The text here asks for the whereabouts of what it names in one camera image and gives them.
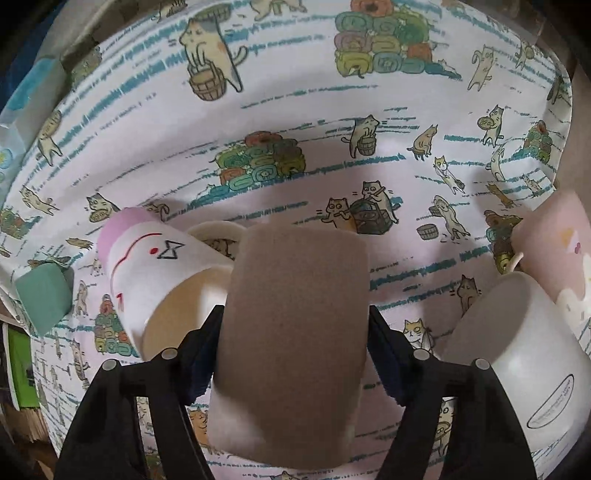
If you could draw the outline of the baby wipes pack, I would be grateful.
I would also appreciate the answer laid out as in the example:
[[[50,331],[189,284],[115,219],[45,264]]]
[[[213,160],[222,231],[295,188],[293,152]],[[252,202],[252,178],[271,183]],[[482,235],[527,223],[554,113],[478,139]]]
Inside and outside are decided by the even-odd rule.
[[[43,122],[57,104],[65,82],[58,59],[38,60],[13,92],[1,112],[1,201],[21,169]]]

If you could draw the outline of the pink cream cat cup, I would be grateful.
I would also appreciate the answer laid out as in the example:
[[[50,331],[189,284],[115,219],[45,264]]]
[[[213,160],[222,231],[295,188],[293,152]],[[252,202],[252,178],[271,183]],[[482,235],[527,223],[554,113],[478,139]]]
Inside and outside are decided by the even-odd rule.
[[[520,270],[536,280],[589,354],[590,220],[579,196],[552,193],[513,228],[509,246],[501,272]]]

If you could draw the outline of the green plastic mug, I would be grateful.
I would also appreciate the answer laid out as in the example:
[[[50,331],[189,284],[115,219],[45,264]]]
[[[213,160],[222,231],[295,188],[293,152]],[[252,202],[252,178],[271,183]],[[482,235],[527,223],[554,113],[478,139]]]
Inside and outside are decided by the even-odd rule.
[[[55,263],[45,263],[15,281],[18,299],[38,336],[45,336],[70,311],[71,283]]]

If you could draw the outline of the pink white cartoon cup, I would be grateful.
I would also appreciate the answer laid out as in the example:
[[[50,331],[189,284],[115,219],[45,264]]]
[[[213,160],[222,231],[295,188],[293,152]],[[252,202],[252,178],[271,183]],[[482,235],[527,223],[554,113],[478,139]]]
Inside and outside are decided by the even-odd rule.
[[[97,254],[119,320],[144,361],[178,347],[228,295],[233,261],[141,207],[106,221]]]

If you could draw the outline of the cat print bedsheet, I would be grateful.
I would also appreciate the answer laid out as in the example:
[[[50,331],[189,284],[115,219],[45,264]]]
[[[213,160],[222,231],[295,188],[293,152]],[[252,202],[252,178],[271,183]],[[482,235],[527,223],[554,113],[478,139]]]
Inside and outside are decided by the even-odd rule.
[[[61,100],[50,66],[1,127],[1,295],[22,316],[18,277],[74,272],[31,340],[56,450],[100,362],[138,357],[96,254],[117,211],[356,230],[385,316],[444,339],[505,262],[490,221],[550,193],[572,117],[560,62],[458,1],[171,1]]]

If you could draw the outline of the beige square cup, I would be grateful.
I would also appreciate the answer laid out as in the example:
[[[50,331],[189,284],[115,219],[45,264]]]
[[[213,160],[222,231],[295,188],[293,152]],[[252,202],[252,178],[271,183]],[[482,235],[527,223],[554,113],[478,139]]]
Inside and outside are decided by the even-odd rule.
[[[211,445],[276,467],[344,464],[360,405],[369,302],[360,236],[272,224],[247,229],[222,316]]]

